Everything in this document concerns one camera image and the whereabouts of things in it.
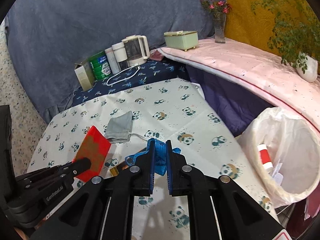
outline screw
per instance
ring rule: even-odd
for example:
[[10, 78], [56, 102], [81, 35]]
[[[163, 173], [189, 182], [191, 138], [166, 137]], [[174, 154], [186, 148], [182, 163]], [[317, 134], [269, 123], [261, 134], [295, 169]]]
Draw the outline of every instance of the screw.
[[101, 177], [95, 176], [95, 177], [93, 177], [93, 178], [91, 179], [91, 182], [92, 182], [93, 184], [99, 184], [99, 183], [101, 182]]
[[222, 175], [222, 176], [220, 177], [220, 180], [221, 180], [223, 183], [228, 183], [228, 182], [230, 182], [230, 177], [227, 176], [227, 175]]
[[184, 172], [190, 172], [190, 171], [192, 170], [192, 168], [191, 168], [191, 166], [189, 166], [189, 165], [184, 165], [184, 166], [182, 167], [182, 170], [183, 170]]
[[131, 166], [130, 167], [131, 172], [138, 172], [139, 170], [140, 170], [140, 168], [138, 166]]

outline purple cloth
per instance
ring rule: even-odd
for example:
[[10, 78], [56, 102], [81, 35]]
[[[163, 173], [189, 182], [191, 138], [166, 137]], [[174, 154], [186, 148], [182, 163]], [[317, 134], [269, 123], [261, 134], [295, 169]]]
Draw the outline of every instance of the purple cloth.
[[191, 82], [201, 85], [205, 100], [235, 137], [242, 134], [264, 109], [274, 107], [238, 84], [190, 65], [187, 70]]

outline plastic bag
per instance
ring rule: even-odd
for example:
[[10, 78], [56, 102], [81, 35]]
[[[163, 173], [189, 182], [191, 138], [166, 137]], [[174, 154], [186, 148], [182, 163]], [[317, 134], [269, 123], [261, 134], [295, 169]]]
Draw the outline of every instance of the plastic bag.
[[[265, 109], [238, 138], [275, 208], [309, 196], [320, 179], [320, 144], [302, 117], [279, 107]], [[283, 163], [278, 185], [263, 168], [257, 146], [265, 144], [274, 165]]]

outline potted plant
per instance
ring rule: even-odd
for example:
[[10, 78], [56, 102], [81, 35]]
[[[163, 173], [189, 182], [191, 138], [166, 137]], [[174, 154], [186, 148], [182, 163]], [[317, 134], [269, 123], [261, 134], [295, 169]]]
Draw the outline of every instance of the potted plant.
[[[281, 63], [297, 68], [303, 79], [308, 82], [316, 80], [320, 59], [320, 22], [310, 5], [306, 0], [258, 0], [251, 4], [254, 14], [258, 6], [275, 15], [268, 47], [277, 49]], [[303, 17], [293, 17], [293, 8]]]
[[231, 10], [229, 3], [217, 0], [200, 0], [202, 7], [213, 15], [213, 26], [216, 43], [226, 43], [224, 37], [224, 27], [226, 23], [226, 14]]

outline electric kettle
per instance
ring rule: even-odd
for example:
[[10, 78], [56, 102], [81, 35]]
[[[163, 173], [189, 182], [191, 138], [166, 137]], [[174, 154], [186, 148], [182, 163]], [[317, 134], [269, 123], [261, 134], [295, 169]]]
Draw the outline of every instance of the electric kettle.
[[132, 35], [122, 40], [128, 56], [128, 65], [135, 66], [146, 63], [150, 57], [149, 45], [146, 36]]

